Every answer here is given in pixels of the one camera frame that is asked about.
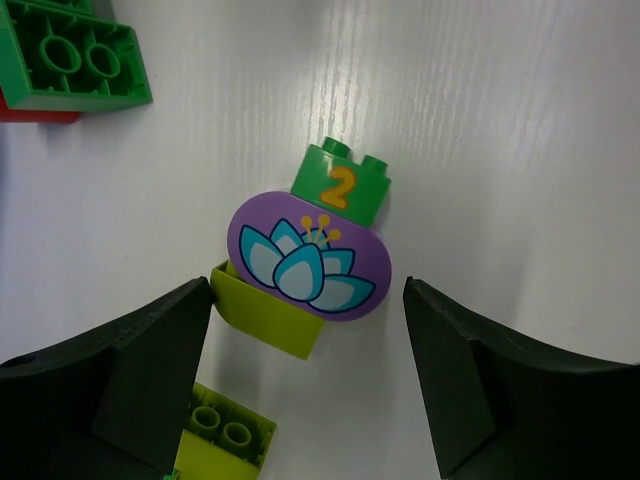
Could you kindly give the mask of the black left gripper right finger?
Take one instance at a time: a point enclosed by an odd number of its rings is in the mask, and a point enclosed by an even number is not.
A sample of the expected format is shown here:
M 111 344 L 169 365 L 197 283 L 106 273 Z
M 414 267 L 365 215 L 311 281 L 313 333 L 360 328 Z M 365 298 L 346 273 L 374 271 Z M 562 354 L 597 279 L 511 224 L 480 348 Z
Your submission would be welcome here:
M 408 278 L 403 304 L 444 479 L 635 479 L 639 368 L 570 352 Z

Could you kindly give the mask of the purple flower lego piece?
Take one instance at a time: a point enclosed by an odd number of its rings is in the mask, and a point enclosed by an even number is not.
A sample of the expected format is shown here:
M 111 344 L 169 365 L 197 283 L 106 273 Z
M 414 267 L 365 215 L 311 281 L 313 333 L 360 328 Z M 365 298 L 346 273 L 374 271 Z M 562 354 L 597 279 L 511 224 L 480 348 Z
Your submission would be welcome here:
M 241 279 L 325 320 L 369 314 L 391 285 L 390 255 L 372 230 L 282 191 L 241 205 L 227 249 Z

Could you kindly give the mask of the red lego plate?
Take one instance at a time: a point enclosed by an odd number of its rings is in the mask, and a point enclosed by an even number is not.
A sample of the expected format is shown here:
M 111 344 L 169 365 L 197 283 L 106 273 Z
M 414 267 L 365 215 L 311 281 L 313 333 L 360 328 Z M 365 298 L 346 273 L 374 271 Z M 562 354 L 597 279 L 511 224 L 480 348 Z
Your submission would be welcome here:
M 0 93 L 0 122 L 1 123 L 45 123 L 72 124 L 81 116 L 80 112 L 24 110 L 10 108 L 4 93 Z

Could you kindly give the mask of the green number two lego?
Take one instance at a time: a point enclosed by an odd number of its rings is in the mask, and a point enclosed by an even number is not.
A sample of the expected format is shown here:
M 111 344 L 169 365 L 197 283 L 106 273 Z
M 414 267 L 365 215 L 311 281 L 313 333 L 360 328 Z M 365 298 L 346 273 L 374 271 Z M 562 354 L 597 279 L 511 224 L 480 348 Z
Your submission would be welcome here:
M 391 184 L 387 169 L 386 162 L 371 155 L 354 161 L 349 146 L 326 137 L 308 147 L 290 193 L 369 228 Z

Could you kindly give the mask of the lime curved lego brick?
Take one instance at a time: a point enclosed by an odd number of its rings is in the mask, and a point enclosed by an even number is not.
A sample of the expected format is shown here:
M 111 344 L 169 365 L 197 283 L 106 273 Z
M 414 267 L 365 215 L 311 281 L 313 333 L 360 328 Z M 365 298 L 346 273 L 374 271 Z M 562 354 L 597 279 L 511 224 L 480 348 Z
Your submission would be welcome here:
M 214 267 L 215 308 L 231 327 L 289 355 L 306 360 L 325 321 L 246 283 L 226 260 Z

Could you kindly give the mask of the green four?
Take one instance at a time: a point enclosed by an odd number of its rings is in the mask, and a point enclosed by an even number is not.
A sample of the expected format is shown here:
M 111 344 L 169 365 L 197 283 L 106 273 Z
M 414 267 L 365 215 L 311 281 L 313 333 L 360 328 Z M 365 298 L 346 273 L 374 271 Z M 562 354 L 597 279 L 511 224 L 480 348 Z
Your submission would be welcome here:
M 152 102 L 135 30 L 87 1 L 1 3 L 1 91 L 19 110 L 108 112 Z

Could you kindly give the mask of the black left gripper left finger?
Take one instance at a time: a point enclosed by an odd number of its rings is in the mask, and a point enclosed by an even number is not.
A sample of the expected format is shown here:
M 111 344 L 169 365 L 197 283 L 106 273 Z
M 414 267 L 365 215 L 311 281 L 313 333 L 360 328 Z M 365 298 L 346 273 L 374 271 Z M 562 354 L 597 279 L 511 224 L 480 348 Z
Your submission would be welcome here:
M 170 475 L 209 322 L 198 277 L 1 365 L 4 479 Z

